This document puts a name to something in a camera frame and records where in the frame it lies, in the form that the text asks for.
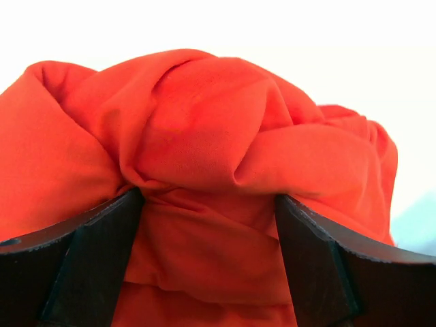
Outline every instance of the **orange fabric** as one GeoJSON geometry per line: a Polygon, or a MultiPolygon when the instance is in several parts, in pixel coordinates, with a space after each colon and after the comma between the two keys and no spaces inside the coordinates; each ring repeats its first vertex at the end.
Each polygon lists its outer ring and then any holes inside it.
{"type": "Polygon", "coordinates": [[[295,326],[276,193],[392,243],[388,134],[241,59],[36,63],[0,96],[0,149],[0,240],[147,197],[114,327],[295,326]]]}

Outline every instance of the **hole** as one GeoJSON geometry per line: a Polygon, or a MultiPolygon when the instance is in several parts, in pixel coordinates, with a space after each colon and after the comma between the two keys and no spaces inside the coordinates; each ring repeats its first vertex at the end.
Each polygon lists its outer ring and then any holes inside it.
{"type": "Polygon", "coordinates": [[[8,245],[14,245],[20,243],[21,240],[19,238],[11,238],[10,240],[4,240],[0,242],[0,247],[6,247],[8,245]]]}

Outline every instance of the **black plastic piece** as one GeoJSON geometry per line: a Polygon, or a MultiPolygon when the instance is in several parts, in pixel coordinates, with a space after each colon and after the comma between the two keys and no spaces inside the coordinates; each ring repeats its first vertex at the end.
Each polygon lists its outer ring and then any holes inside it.
{"type": "Polygon", "coordinates": [[[133,189],[0,243],[0,326],[109,327],[143,203],[133,189]]]}
{"type": "Polygon", "coordinates": [[[288,196],[276,220],[298,327],[436,326],[436,258],[355,233],[288,196]]]}

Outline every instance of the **orange cloth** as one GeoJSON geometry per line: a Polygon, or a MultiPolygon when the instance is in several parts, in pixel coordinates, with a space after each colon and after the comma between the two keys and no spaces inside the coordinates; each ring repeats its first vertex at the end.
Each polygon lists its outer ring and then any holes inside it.
{"type": "Polygon", "coordinates": [[[0,240],[141,188],[114,327],[295,326],[276,193],[392,243],[388,134],[241,59],[36,63],[0,96],[0,149],[0,240]]]}

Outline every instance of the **white wall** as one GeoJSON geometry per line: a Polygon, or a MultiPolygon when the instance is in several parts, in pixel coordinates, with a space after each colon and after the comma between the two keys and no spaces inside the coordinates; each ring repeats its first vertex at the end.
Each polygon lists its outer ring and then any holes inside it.
{"type": "Polygon", "coordinates": [[[1,2],[0,91],[48,59],[103,69],[171,48],[242,57],[385,126],[399,148],[394,217],[436,187],[432,1],[254,2],[1,2]]]}

